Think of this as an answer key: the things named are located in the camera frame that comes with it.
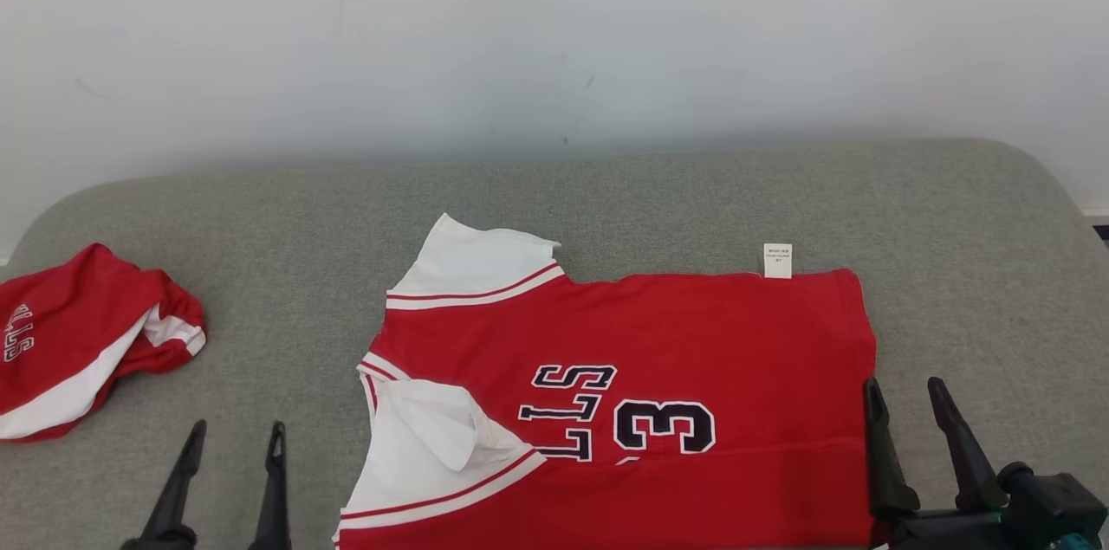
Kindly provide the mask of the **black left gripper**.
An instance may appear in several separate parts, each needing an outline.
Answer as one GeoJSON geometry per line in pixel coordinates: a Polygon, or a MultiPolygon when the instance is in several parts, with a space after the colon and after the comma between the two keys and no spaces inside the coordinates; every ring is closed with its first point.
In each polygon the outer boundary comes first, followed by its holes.
{"type": "MultiPolygon", "coordinates": [[[[191,479],[199,472],[207,422],[199,420],[191,428],[156,503],[139,538],[128,539],[121,550],[193,550],[197,534],[183,522],[191,479]]],[[[267,473],[263,502],[250,550],[289,550],[288,466],[286,466],[286,429],[274,421],[264,459],[267,473]]]]}

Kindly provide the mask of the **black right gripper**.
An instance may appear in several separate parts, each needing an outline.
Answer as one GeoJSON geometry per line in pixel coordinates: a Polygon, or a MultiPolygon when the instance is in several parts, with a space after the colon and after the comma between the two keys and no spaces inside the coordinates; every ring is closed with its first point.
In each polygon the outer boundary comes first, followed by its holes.
{"type": "Polygon", "coordinates": [[[1041,515],[1001,510],[1008,505],[981,444],[963,418],[947,385],[927,381],[930,408],[948,446],[956,477],[958,511],[918,512],[918,493],[908,486],[892,442],[891,411],[879,381],[863,385],[869,512],[888,520],[891,549],[1034,549],[1041,546],[1041,515]],[[981,512],[964,515],[963,512],[981,512]]]}

